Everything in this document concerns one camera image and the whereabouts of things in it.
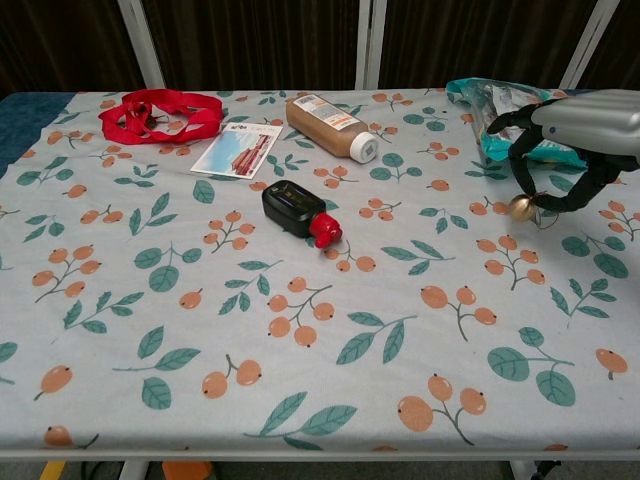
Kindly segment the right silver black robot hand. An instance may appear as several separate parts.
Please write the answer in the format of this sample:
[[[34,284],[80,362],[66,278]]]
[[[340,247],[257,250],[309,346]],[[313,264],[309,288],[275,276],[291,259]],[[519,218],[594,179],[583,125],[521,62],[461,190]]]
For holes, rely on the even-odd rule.
[[[548,100],[499,115],[486,129],[523,130],[508,149],[512,173],[525,198],[556,213],[584,208],[621,172],[639,169],[639,92],[608,89]],[[563,197],[536,190],[525,157],[544,140],[573,149],[586,171]]]

